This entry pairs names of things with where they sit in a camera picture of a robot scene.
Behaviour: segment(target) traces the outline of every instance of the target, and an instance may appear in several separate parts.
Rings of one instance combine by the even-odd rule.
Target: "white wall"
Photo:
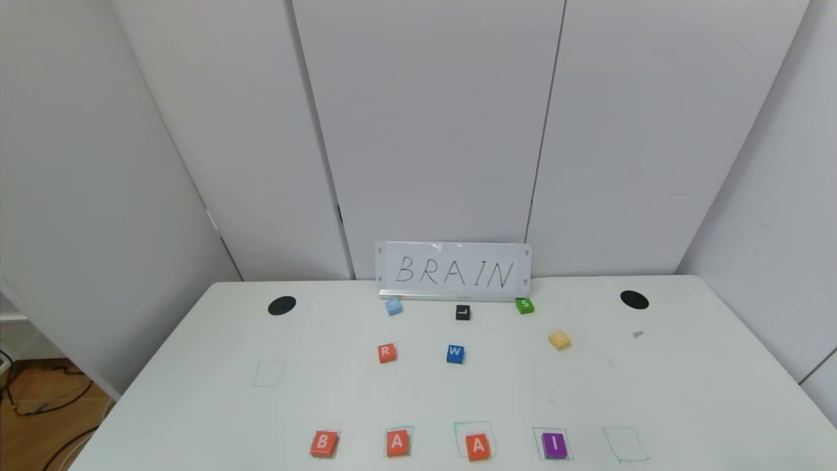
[[[533,276],[674,272],[806,4],[567,2],[526,238]]]
[[[112,396],[239,279],[108,0],[0,0],[0,271]]]
[[[357,277],[379,241],[523,242],[563,2],[294,6]]]
[[[244,280],[348,279],[285,2],[114,4]]]
[[[835,84],[837,3],[814,1],[680,268],[796,380],[837,346]]]

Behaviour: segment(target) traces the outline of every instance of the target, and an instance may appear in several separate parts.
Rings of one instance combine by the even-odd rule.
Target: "black cable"
[[[52,457],[49,459],[49,461],[48,461],[48,462],[44,465],[44,469],[43,469],[42,471],[49,471],[49,465],[50,465],[50,464],[52,464],[52,463],[53,463],[53,461],[55,461],[55,459],[58,457],[58,455],[60,455],[60,454],[61,454],[61,452],[63,452],[63,451],[64,451],[65,449],[67,449],[70,445],[72,445],[73,443],[75,443],[75,441],[76,441],[76,440],[78,440],[79,438],[82,438],[82,437],[83,437],[83,436],[85,436],[85,435],[88,435],[88,434],[90,434],[90,433],[95,432],[97,428],[99,428],[99,426],[98,426],[98,425],[97,425],[97,426],[95,426],[95,427],[93,427],[93,428],[91,428],[90,430],[85,430],[84,432],[82,432],[82,433],[80,433],[80,434],[76,435],[75,437],[72,437],[72,438],[69,440],[69,442],[67,442],[67,443],[65,443],[64,445],[62,445],[62,446],[61,446],[61,448],[59,448],[59,449],[58,449],[58,451],[57,451],[57,452],[55,452],[55,454],[54,454],[54,455],[52,455]]]
[[[14,360],[12,360],[12,357],[8,356],[8,353],[2,351],[1,349],[0,354],[2,354],[8,359],[8,379],[6,380],[6,385],[0,388],[0,398],[2,398],[3,392],[9,387],[11,387],[12,381],[14,380],[14,378],[12,377],[12,368],[14,367]]]
[[[39,414],[45,414],[45,413],[47,413],[47,412],[53,412],[53,411],[57,411],[57,410],[59,410],[59,409],[64,409],[65,407],[69,406],[70,404],[72,404],[72,403],[74,403],[74,402],[78,401],[79,399],[81,399],[81,397],[82,397],[82,396],[84,396],[85,394],[87,394],[87,391],[90,391],[90,388],[91,388],[91,387],[93,387],[93,380],[90,380],[90,383],[88,383],[88,385],[87,385],[87,387],[85,388],[85,390],[84,390],[84,391],[81,391],[81,394],[79,394],[78,396],[74,397],[74,398],[73,398],[70,402],[67,402],[66,404],[62,404],[62,405],[60,405],[60,406],[58,406],[58,407],[53,407],[53,408],[51,408],[51,409],[43,409],[43,410],[37,410],[37,409],[36,409],[35,411],[32,411],[32,412],[25,412],[25,413],[21,414],[20,412],[18,412],[18,406],[14,403],[14,397],[12,396],[12,383],[13,383],[13,382],[14,382],[14,381],[15,381],[15,380],[16,380],[16,379],[20,376],[20,375],[22,375],[22,374],[23,374],[23,372],[21,371],[20,373],[18,373],[18,375],[17,375],[17,376],[12,376],[12,374],[13,374],[13,372],[12,372],[12,368],[14,367],[14,361],[12,360],[12,357],[10,357],[10,356],[9,356],[6,352],[4,352],[4,351],[2,351],[2,350],[0,350],[0,354],[3,354],[3,356],[5,356],[6,358],[8,358],[8,360],[12,362],[12,364],[8,367],[8,380],[6,381],[6,386],[5,386],[3,389],[5,389],[5,391],[6,391],[6,396],[8,396],[8,401],[9,401],[9,404],[12,406],[12,412],[14,412],[14,415],[16,415],[16,416],[18,416],[18,417],[32,417],[32,416],[37,416],[37,415],[39,415]],[[64,371],[64,374],[65,374],[65,375],[72,375],[72,373],[69,373],[69,372],[66,370],[66,368],[65,368],[65,367],[63,368],[63,371]]]
[[[18,414],[18,417],[31,417],[31,416],[37,416],[38,414],[45,414],[45,413],[47,413],[47,412],[57,411],[58,409],[64,409],[65,407],[69,406],[69,405],[70,405],[70,404],[72,404],[73,402],[76,402],[76,401],[78,401],[79,399],[81,399],[81,397],[82,397],[83,395],[87,394],[87,391],[90,391],[90,388],[91,388],[91,387],[93,387],[93,381],[92,381],[92,380],[90,381],[90,383],[88,383],[88,384],[87,384],[87,387],[85,388],[85,390],[84,390],[84,391],[81,391],[81,394],[79,394],[78,396],[74,397],[72,401],[67,402],[66,404],[62,404],[62,405],[60,405],[60,406],[58,406],[58,407],[53,407],[52,409],[43,409],[42,411],[35,410],[34,412],[26,412],[26,413],[25,413],[25,414],[23,414],[23,415]]]

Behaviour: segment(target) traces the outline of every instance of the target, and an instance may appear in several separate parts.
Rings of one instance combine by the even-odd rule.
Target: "sign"
[[[529,294],[531,247],[479,242],[378,242],[381,298],[514,301]]]

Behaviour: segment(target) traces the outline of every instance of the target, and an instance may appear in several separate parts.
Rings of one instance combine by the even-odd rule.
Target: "round hole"
[[[267,307],[267,312],[273,316],[280,316],[282,314],[287,314],[291,309],[296,306],[296,298],[293,296],[283,296],[279,299],[275,299],[270,305]]]
[[[649,305],[648,298],[636,291],[622,291],[619,297],[622,298],[623,303],[634,309],[645,309]]]

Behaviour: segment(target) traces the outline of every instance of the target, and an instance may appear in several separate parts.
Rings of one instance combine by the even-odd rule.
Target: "letter i block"
[[[404,456],[410,454],[410,435],[406,430],[391,430],[387,432],[387,456]]]
[[[561,433],[544,433],[541,435],[543,441],[543,454],[547,459],[564,459],[567,457],[567,444]]]
[[[314,442],[311,443],[311,456],[318,458],[334,458],[334,450],[337,448],[336,432],[318,431],[314,435]]]
[[[466,436],[465,446],[468,448],[468,461],[488,459],[491,456],[488,437],[484,433]]]
[[[398,357],[398,352],[395,351],[395,344],[379,345],[377,347],[377,358],[381,363],[393,361]]]

